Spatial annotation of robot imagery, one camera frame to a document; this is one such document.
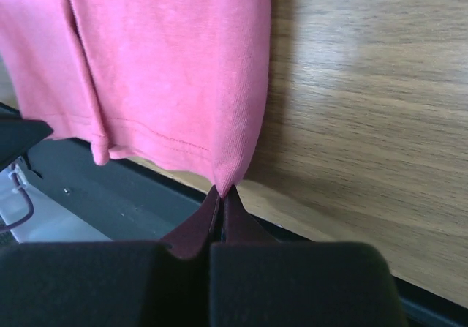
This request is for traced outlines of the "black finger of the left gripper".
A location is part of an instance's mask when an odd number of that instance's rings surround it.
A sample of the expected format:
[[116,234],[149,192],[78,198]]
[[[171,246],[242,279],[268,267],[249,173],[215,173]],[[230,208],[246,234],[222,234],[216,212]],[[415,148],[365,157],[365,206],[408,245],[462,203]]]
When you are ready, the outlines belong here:
[[52,133],[45,121],[23,119],[18,110],[1,103],[1,169],[8,168]]

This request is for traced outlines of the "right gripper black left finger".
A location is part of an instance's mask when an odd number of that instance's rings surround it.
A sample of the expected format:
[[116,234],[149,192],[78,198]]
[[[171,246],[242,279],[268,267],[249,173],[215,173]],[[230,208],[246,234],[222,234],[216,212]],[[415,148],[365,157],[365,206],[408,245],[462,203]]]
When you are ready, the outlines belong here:
[[3,326],[207,326],[208,245],[220,197],[159,241],[1,250]]

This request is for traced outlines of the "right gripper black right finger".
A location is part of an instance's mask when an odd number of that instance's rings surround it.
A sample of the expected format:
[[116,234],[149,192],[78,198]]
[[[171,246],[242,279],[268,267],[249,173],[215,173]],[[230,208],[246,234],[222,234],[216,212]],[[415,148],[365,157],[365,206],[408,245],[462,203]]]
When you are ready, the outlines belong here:
[[405,326],[384,257],[359,242],[280,242],[238,191],[210,250],[212,326]]

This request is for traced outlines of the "salmon pink t-shirt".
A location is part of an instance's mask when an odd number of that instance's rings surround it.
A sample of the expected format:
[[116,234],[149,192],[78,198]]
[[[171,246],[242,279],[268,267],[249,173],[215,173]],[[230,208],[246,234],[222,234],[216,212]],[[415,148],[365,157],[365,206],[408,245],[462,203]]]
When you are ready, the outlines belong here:
[[1,0],[21,115],[94,161],[141,157],[226,195],[265,111],[271,0]]

